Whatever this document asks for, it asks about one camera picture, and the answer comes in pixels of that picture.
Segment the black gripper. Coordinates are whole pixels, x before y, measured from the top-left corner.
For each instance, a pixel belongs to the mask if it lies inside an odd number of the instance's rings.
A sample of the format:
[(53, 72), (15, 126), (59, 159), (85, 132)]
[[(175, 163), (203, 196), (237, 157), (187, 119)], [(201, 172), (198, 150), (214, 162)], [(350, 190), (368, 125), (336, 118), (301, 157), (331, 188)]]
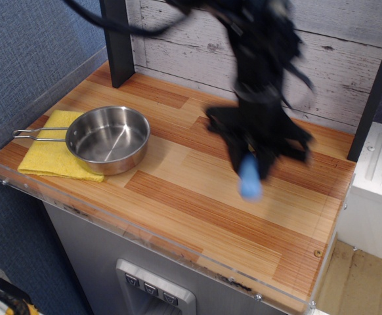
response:
[(308, 161), (313, 137), (284, 112), (281, 94), (237, 91), (236, 96), (236, 107), (216, 104), (205, 109), (207, 129), (226, 143), (235, 173), (239, 173), (244, 157), (250, 153), (249, 147), (255, 151), (261, 180), (269, 176), (279, 156)]

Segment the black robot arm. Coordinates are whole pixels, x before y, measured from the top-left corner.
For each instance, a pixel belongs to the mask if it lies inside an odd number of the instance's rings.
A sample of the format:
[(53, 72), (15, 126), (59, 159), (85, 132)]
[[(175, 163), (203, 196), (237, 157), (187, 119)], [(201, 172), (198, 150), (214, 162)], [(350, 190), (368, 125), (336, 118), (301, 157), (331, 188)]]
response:
[(289, 1), (170, 1), (184, 14), (203, 7), (225, 27), (236, 58), (236, 107), (210, 106), (208, 130), (226, 143), (233, 170), (242, 183), (267, 178), (280, 156), (309, 159), (312, 135), (284, 112), (284, 72), (308, 87), (309, 78), (292, 60), (299, 36), (289, 18)]

